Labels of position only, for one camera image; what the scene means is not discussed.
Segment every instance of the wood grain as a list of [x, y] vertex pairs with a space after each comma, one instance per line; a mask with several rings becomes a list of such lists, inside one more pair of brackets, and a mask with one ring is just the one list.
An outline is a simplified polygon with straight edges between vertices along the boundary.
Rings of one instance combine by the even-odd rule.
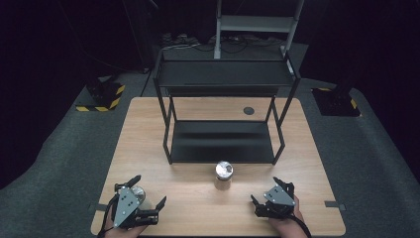
[[[277, 98], [280, 112], [285, 99]], [[175, 109], [181, 119], [261, 120], [265, 117], [266, 98], [176, 98]], [[246, 115], [251, 106], [256, 113]], [[269, 120], [270, 132], [275, 125]], [[145, 235], [173, 236], [276, 236], [266, 218], [254, 215], [253, 194], [260, 203], [263, 193], [274, 186], [272, 177], [293, 182], [300, 209], [312, 235], [340, 236], [346, 232], [338, 208], [325, 207], [334, 201], [324, 167], [300, 102], [293, 99], [283, 122], [285, 149], [275, 166], [271, 164], [233, 164], [231, 187], [218, 190], [214, 185], [216, 164], [172, 164], [163, 147], [164, 124], [154, 97], [134, 98], [129, 107], [114, 158], [99, 203], [107, 204], [114, 195], [115, 183], [142, 175], [138, 183], [155, 205], [165, 195], [166, 206], [157, 226]], [[271, 133], [273, 149], [278, 139]], [[97, 211], [91, 232], [97, 234], [103, 212]]]

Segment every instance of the robotic hand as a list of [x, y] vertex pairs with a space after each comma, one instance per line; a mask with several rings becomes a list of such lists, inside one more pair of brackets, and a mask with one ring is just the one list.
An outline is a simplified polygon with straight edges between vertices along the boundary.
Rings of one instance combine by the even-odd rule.
[[115, 184], [115, 195], [108, 203], [98, 237], [103, 237], [105, 232], [107, 232], [107, 230], [105, 230], [105, 223], [111, 206], [113, 206], [111, 219], [114, 222], [112, 228], [120, 227], [129, 229], [136, 226], [158, 224], [158, 213], [164, 207], [166, 196], [157, 204], [155, 209], [140, 209], [141, 204], [146, 198], [143, 189], [139, 186], [135, 186], [140, 179], [141, 176], [136, 176], [128, 182]]
[[292, 219], [300, 225], [308, 237], [312, 237], [305, 223], [293, 214], [294, 206], [296, 204], [293, 200], [293, 183], [285, 183], [276, 177], [274, 177], [274, 181], [276, 185], [263, 195], [267, 199], [265, 204], [260, 204], [256, 198], [251, 195], [253, 204], [256, 207], [256, 216], [275, 219]]

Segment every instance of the black shelf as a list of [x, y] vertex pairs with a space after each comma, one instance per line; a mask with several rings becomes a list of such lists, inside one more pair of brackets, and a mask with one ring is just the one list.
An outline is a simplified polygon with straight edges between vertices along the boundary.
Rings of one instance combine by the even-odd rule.
[[176, 121], [174, 163], [272, 163], [271, 139], [264, 121]]
[[[300, 81], [288, 53], [282, 60], [167, 60], [160, 52], [153, 79], [165, 124], [163, 147], [170, 164], [220, 161], [276, 164], [285, 147], [281, 124]], [[278, 116], [274, 100], [284, 86], [291, 89]], [[170, 100], [167, 109], [162, 99], [164, 90]], [[270, 97], [271, 103], [264, 121], [178, 120], [172, 97], [202, 96]], [[267, 129], [272, 115], [280, 141], [275, 154]], [[172, 116], [173, 133], [168, 138]]]
[[160, 87], [265, 87], [293, 84], [282, 60], [165, 60], [159, 71]]

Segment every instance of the metal canister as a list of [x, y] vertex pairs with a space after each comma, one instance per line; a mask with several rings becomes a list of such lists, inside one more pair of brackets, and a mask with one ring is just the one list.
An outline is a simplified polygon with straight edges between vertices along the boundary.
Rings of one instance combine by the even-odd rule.
[[229, 162], [221, 161], [216, 165], [215, 186], [219, 190], [231, 187], [234, 168]]

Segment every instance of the hazard tape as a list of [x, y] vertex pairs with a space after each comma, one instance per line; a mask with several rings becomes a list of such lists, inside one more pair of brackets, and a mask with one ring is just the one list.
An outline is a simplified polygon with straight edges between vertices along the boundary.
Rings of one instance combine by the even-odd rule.
[[118, 103], [120, 103], [121, 95], [123, 94], [125, 85], [121, 85], [115, 93], [114, 100], [111, 101], [109, 106], [98, 106], [98, 105], [76, 105], [76, 111], [86, 112], [86, 111], [99, 111], [106, 112], [114, 110]]

